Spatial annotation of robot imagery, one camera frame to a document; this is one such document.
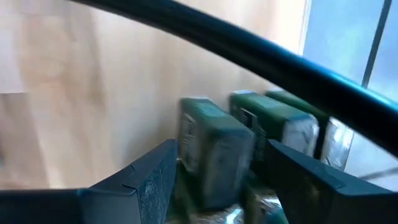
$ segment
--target wooden wall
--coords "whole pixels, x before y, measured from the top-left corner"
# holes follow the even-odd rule
[[[183,2],[302,49],[308,0]],[[177,37],[64,0],[0,0],[0,46],[0,188],[89,186],[174,138],[181,96],[226,108],[233,90],[271,87]]]

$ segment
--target light wood surface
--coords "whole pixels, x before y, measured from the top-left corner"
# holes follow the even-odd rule
[[[182,2],[302,49],[306,0]],[[226,108],[233,90],[272,87],[182,39],[64,0],[0,0],[5,33],[23,88],[0,95],[0,188],[89,186],[174,138],[180,97]]]

